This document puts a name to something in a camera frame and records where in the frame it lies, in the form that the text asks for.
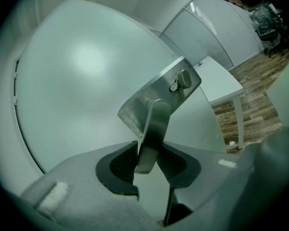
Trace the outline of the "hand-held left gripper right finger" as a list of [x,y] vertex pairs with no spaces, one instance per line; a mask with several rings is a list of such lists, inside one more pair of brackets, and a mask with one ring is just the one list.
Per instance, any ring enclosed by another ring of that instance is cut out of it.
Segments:
[[166,227],[244,227],[253,149],[241,155],[164,143],[157,163],[170,193]]

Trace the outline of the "person's right hand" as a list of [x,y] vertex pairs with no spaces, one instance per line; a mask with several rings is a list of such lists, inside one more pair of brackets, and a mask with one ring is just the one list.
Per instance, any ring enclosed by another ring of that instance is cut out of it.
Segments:
[[244,9],[244,10],[248,10],[249,9],[249,7],[245,3],[243,3],[241,0],[228,0],[228,1],[230,3],[232,3],[233,5],[238,6],[238,7],[242,8],[242,9]]

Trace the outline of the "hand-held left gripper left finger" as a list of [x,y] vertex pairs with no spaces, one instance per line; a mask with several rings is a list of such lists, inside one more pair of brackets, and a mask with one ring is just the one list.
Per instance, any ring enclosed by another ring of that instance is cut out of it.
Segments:
[[139,203],[133,174],[138,143],[73,156],[21,195],[25,216],[40,231],[157,231]]

